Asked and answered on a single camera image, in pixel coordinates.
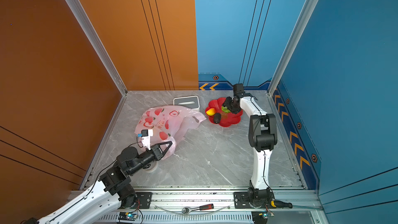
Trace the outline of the right green circuit board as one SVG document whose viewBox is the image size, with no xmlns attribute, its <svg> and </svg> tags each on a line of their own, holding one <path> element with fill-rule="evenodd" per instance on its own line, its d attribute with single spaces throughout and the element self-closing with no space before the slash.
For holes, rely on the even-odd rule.
<svg viewBox="0 0 398 224">
<path fill-rule="evenodd" d="M 254 224 L 267 224 L 268 219 L 272 217 L 269 212 L 252 212 L 251 215 Z"/>
</svg>

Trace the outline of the white grey tissue box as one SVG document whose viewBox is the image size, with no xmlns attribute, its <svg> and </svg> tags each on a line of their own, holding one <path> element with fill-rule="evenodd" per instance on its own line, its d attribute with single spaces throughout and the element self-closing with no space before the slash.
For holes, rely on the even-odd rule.
<svg viewBox="0 0 398 224">
<path fill-rule="evenodd" d="M 183 106 L 183 107 L 195 110 L 195 111 L 200 110 L 199 97 L 196 95 L 195 96 L 176 97 L 173 99 L 173 105 Z"/>
</svg>

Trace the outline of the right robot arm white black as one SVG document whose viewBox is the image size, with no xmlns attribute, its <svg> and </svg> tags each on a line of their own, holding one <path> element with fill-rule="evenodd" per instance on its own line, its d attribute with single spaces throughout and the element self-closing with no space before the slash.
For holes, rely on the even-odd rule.
<svg viewBox="0 0 398 224">
<path fill-rule="evenodd" d="M 243 84 L 233 86 L 233 97 L 223 103 L 232 114 L 243 111 L 249 117 L 248 141 L 254 151 L 254 170 L 246 201 L 254 208 L 265 207 L 274 195 L 269 186 L 269 164 L 278 142 L 276 117 L 264 111 L 257 98 L 245 92 Z"/>
</svg>

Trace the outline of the red flower-shaped plate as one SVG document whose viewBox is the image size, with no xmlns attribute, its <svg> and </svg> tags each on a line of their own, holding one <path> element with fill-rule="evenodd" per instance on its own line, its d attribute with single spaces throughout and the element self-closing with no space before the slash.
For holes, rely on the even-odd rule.
<svg viewBox="0 0 398 224">
<path fill-rule="evenodd" d="M 241 121 L 241 116 L 243 115 L 244 111 L 241 110 L 238 114 L 232 114 L 232 113 L 225 113 L 222 111 L 221 107 L 222 104 L 224 103 L 224 101 L 226 100 L 226 97 L 220 97 L 216 100 L 211 100 L 208 103 L 207 108 L 205 109 L 205 113 L 208 109 L 210 108 L 215 108 L 217 110 L 217 113 L 220 113 L 222 118 L 221 118 L 221 122 L 218 124 L 222 127 L 230 127 L 233 124 L 238 124 Z M 208 116 L 208 119 L 211 123 L 215 124 L 213 122 L 213 116 Z"/>
</svg>

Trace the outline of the right aluminium corner post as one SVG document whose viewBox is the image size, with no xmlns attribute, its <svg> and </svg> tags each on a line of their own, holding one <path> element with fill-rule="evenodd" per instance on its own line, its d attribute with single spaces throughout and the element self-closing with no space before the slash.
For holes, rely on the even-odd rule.
<svg viewBox="0 0 398 224">
<path fill-rule="evenodd" d="M 274 94 L 318 2 L 319 0 L 305 0 L 284 52 L 276 67 L 271 83 L 268 87 L 267 92 L 269 96 Z"/>
</svg>

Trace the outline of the left aluminium corner post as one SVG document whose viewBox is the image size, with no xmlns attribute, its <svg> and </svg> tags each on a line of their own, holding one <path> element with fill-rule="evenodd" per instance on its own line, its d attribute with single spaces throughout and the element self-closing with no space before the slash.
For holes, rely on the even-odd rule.
<svg viewBox="0 0 398 224">
<path fill-rule="evenodd" d="M 81 29 L 85 33 L 91 46 L 95 50 L 96 54 L 100 58 L 108 74 L 113 80 L 114 84 L 118 88 L 122 96 L 127 95 L 127 88 L 119 75 L 114 63 L 112 62 L 104 44 L 102 43 L 99 35 L 97 34 L 92 22 L 90 21 L 84 7 L 80 0 L 65 0 L 69 9 L 72 11 L 74 17 L 78 21 Z"/>
</svg>

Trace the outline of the aluminium front rail frame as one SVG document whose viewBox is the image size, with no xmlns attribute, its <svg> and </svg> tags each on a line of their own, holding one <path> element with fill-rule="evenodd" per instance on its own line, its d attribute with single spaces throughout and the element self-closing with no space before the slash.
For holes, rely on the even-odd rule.
<svg viewBox="0 0 398 224">
<path fill-rule="evenodd" d="M 272 217 L 268 224 L 281 222 L 293 214 L 307 213 L 312 224 L 326 224 L 328 220 L 320 201 L 313 190 L 279 189 L 273 190 L 274 199 L 292 203 L 293 208 L 274 208 L 267 204 L 266 208 L 236 209 L 234 193 L 247 192 L 243 188 L 138 188 L 136 192 L 152 192 L 149 209 L 126 209 L 120 207 L 103 215 L 94 223 L 118 222 L 120 212 L 136 212 L 139 218 L 132 224 L 152 223 L 253 223 L 252 212 L 269 212 Z M 184 207 L 197 207 L 213 204 L 214 209 L 194 211 L 183 215 Z"/>
</svg>

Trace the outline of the green lime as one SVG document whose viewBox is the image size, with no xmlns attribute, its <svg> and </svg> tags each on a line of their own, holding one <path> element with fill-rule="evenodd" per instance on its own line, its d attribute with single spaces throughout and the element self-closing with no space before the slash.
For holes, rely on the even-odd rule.
<svg viewBox="0 0 398 224">
<path fill-rule="evenodd" d="M 227 107 L 225 107 L 225 106 L 222 106 L 221 109 L 222 109 L 222 111 L 225 112 L 225 113 L 230 113 L 230 112 L 231 112 L 231 111 L 230 111 Z"/>
</svg>

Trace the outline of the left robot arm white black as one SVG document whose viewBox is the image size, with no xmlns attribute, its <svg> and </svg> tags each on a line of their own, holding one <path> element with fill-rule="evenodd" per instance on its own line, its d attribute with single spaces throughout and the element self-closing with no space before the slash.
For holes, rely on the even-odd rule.
<svg viewBox="0 0 398 224">
<path fill-rule="evenodd" d="M 25 224 L 92 224 L 120 207 L 138 202 L 131 176 L 149 164 L 160 161 L 173 145 L 167 141 L 152 145 L 139 154 L 135 147 L 125 148 L 110 168 L 75 199 L 40 219 L 30 218 Z"/>
</svg>

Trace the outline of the green circuit board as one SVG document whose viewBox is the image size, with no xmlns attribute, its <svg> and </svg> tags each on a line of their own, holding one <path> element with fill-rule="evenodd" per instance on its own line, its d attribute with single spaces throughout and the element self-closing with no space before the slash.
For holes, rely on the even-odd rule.
<svg viewBox="0 0 398 224">
<path fill-rule="evenodd" d="M 120 212 L 118 216 L 118 222 L 135 222 L 139 218 L 139 215 L 136 212 Z"/>
<path fill-rule="evenodd" d="M 252 212 L 251 215 L 254 224 L 267 224 L 268 219 L 272 217 L 269 212 Z"/>
</svg>

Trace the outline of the yellow black screwdriver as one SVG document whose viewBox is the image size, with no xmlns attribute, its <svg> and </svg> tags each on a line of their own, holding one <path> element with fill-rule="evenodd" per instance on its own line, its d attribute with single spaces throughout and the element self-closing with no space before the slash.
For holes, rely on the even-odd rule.
<svg viewBox="0 0 398 224">
<path fill-rule="evenodd" d="M 292 203 L 287 203 L 287 202 L 283 202 L 283 201 L 279 201 L 279 200 L 273 200 L 270 202 L 271 206 L 274 208 L 293 208 L 293 204 Z"/>
</svg>

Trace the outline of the left green circuit board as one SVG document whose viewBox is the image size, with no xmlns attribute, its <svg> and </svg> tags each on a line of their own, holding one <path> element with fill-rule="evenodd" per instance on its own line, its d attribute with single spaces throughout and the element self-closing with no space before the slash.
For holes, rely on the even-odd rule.
<svg viewBox="0 0 398 224">
<path fill-rule="evenodd" d="M 139 215 L 136 212 L 120 212 L 118 216 L 118 222 L 135 222 L 139 218 Z"/>
</svg>

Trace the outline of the red handled ratchet wrench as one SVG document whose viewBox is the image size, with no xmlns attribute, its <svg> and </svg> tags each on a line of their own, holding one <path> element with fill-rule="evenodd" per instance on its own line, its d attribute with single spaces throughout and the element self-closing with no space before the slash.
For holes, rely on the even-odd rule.
<svg viewBox="0 0 398 224">
<path fill-rule="evenodd" d="M 207 211 L 207 210 L 211 210 L 211 209 L 214 209 L 214 205 L 213 204 L 206 204 L 206 205 L 201 205 L 201 206 L 197 206 L 197 207 L 184 207 L 181 210 L 181 213 L 183 215 L 188 215 L 188 214 L 190 214 L 191 212 L 194 212 L 194 211 Z"/>
</svg>

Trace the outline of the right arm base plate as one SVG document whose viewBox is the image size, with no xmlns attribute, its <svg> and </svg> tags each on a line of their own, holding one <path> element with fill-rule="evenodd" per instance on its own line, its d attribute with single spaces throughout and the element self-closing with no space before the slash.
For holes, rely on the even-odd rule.
<svg viewBox="0 0 398 224">
<path fill-rule="evenodd" d="M 233 195 L 236 209 L 266 208 L 266 203 L 270 204 L 270 201 L 274 199 L 274 195 L 271 192 L 263 192 L 260 194 L 258 192 L 235 192 Z"/>
</svg>

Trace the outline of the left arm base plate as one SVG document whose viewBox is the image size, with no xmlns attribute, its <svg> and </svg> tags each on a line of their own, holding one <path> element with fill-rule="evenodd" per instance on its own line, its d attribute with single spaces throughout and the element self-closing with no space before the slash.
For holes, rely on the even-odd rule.
<svg viewBox="0 0 398 224">
<path fill-rule="evenodd" d="M 149 209 L 152 201 L 152 192 L 136 192 L 132 196 L 128 196 L 122 202 L 122 207 L 126 209 Z"/>
</svg>

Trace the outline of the aluminium corner post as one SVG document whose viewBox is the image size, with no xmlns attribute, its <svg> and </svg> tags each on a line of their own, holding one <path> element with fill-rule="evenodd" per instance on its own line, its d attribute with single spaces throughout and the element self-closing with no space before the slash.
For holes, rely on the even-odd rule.
<svg viewBox="0 0 398 224">
<path fill-rule="evenodd" d="M 271 83 L 268 87 L 267 92 L 269 96 L 274 94 L 318 2 L 319 0 L 305 0 L 284 52 L 276 67 Z"/>
<path fill-rule="evenodd" d="M 119 75 L 114 63 L 112 62 L 104 44 L 102 43 L 99 35 L 97 34 L 92 22 L 90 21 L 84 7 L 80 0 L 65 0 L 69 9 L 72 11 L 74 17 L 78 21 L 81 29 L 85 33 L 91 46 L 95 50 L 96 54 L 100 58 L 108 74 L 113 80 L 114 84 L 118 88 L 122 96 L 127 95 L 127 88 Z"/>
</svg>

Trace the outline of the dark avocado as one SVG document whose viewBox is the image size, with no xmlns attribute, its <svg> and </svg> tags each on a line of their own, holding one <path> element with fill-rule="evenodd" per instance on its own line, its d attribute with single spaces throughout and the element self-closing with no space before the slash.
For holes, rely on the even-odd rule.
<svg viewBox="0 0 398 224">
<path fill-rule="evenodd" d="M 222 116 L 221 116 L 220 113 L 215 113 L 215 114 L 213 115 L 213 122 L 214 122 L 215 124 L 219 124 L 219 123 L 221 122 L 221 118 L 222 118 Z"/>
</svg>

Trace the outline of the pink printed plastic bag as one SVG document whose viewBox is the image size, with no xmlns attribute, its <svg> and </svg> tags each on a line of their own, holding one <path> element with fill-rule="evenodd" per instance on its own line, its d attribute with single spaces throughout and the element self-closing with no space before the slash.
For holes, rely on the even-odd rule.
<svg viewBox="0 0 398 224">
<path fill-rule="evenodd" d="M 135 134 L 140 134 L 142 130 L 152 130 L 151 146 L 162 142 L 173 142 L 163 157 L 167 159 L 184 140 L 187 131 L 196 129 L 204 120 L 206 120 L 205 115 L 184 106 L 167 105 L 150 108 L 140 118 Z"/>
</svg>

